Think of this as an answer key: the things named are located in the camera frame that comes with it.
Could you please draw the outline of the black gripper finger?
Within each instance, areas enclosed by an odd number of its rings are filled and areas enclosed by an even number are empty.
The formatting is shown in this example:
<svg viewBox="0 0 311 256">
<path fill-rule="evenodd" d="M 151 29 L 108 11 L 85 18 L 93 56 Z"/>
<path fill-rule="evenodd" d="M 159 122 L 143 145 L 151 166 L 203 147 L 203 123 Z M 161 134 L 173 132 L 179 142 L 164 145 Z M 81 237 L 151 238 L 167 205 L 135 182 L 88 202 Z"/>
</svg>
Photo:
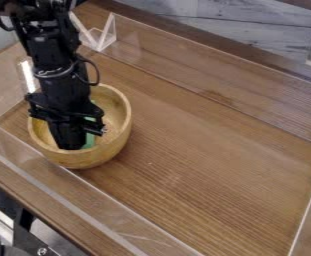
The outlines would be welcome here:
<svg viewBox="0 0 311 256">
<path fill-rule="evenodd" d="M 81 126 L 73 126 L 70 128 L 70 146 L 73 150 L 81 149 L 87 143 L 87 131 Z"/>
<path fill-rule="evenodd" d="M 66 123 L 49 122 L 48 128 L 49 128 L 57 147 L 60 149 L 70 150 L 72 143 L 69 138 L 69 135 L 70 135 L 69 125 Z"/>
</svg>

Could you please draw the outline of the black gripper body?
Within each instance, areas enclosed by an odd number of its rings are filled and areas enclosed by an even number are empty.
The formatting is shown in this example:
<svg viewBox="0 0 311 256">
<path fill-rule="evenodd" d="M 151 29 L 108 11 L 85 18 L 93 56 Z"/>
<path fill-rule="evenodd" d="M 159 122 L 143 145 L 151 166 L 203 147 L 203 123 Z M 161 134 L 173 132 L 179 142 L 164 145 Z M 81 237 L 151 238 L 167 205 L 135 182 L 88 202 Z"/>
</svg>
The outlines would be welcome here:
<svg viewBox="0 0 311 256">
<path fill-rule="evenodd" d="M 29 115 L 46 122 L 66 123 L 69 129 L 81 126 L 93 134 L 104 132 L 104 110 L 89 99 L 91 86 L 97 82 L 88 80 L 87 67 L 83 63 L 76 64 L 66 74 L 38 76 L 41 89 L 28 93 L 25 100 L 29 103 Z"/>
</svg>

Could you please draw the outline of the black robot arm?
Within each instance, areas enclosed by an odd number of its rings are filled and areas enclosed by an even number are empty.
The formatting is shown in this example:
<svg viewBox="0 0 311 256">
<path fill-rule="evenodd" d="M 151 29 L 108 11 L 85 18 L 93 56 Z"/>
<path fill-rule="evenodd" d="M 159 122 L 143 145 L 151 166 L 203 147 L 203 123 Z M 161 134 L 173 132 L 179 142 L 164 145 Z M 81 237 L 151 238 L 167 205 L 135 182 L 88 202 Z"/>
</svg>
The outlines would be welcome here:
<svg viewBox="0 0 311 256">
<path fill-rule="evenodd" d="M 72 0 L 0 0 L 0 28 L 14 32 L 32 60 L 40 90 L 25 94 L 29 116 L 46 122 L 56 145 L 78 150 L 87 135 L 103 135 L 104 110 L 91 102 L 88 78 L 93 62 L 78 52 L 78 31 L 70 21 Z"/>
</svg>

